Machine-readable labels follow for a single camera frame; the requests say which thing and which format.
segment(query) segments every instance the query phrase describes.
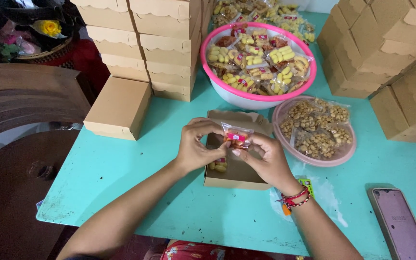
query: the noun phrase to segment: bracelet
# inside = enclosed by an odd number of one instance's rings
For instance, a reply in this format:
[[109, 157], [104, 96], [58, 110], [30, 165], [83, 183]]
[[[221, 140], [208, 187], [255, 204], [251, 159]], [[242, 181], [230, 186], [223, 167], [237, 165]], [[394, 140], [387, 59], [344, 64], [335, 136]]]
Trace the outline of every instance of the bracelet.
[[[304, 203], [306, 203], [306, 202], [309, 200], [309, 198], [310, 198], [311, 194], [309, 193], [307, 186], [304, 186], [304, 185], [303, 185], [303, 187], [304, 187], [304, 190], [303, 190], [302, 192], [298, 193], [297, 195], [291, 196], [291, 197], [285, 197], [285, 196], [283, 195], [283, 193], [281, 193], [281, 195], [282, 195], [282, 202], [286, 205], [286, 207], [287, 207], [289, 210], [290, 210], [292, 207], [301, 206], [301, 205], [303, 205]], [[303, 200], [303, 201], [302, 201], [302, 202], [300, 202], [300, 203], [294, 203], [294, 202], [293, 202], [293, 200], [294, 200], [294, 199], [296, 199], [296, 198], [299, 198], [299, 197], [303, 196], [306, 192], [307, 192], [307, 198], [306, 198], [305, 200]]]

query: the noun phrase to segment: green packet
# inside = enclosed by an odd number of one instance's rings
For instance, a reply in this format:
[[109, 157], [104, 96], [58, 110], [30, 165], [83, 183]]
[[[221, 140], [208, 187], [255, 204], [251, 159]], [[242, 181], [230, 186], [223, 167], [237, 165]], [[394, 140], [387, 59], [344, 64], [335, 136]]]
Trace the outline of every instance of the green packet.
[[309, 180], [309, 179], [298, 179], [298, 181], [301, 185], [304, 185], [304, 186], [307, 187], [310, 195], [315, 199], [316, 197], [314, 196], [314, 189], [312, 188], [311, 180]]

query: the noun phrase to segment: woven basket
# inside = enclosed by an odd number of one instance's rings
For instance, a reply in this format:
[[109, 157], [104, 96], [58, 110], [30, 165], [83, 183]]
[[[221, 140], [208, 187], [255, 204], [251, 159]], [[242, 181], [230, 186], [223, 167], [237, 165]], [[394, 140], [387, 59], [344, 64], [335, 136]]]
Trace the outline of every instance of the woven basket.
[[50, 51], [44, 51], [33, 55], [19, 56], [15, 59], [24, 63], [75, 69], [75, 64], [71, 59], [73, 53], [72, 50], [74, 48], [74, 41], [72, 39], [73, 37], [66, 39], [64, 43], [56, 46]]

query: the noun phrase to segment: phone screen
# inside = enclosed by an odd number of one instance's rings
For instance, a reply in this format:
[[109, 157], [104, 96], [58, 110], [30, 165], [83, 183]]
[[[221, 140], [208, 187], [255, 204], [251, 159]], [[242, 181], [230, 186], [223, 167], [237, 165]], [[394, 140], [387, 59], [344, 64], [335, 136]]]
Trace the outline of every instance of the phone screen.
[[416, 222], [402, 192], [373, 191], [401, 260], [416, 259]]

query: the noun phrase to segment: table surface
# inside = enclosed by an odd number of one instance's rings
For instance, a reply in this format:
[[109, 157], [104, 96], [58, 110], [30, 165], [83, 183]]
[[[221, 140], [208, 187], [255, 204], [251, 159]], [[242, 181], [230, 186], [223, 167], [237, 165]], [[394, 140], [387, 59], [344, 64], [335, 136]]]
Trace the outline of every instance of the table surface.
[[[320, 32], [327, 14], [305, 13]], [[316, 200], [366, 259], [390, 259], [367, 198], [367, 183], [401, 189], [416, 217], [416, 143], [388, 141], [367, 99], [332, 96], [319, 48], [314, 84], [307, 95], [351, 105], [357, 149], [333, 168], [286, 157], [295, 176], [313, 180]], [[80, 226], [95, 212], [162, 168], [177, 154], [182, 126], [208, 110], [240, 110], [219, 97], [198, 71], [191, 103], [152, 98], [138, 141], [96, 136], [83, 128], [49, 190], [37, 219]], [[260, 110], [271, 119], [273, 109]], [[275, 212], [269, 191], [203, 186], [203, 169], [180, 180], [142, 222], [136, 234], [261, 251], [309, 255], [293, 222]]]

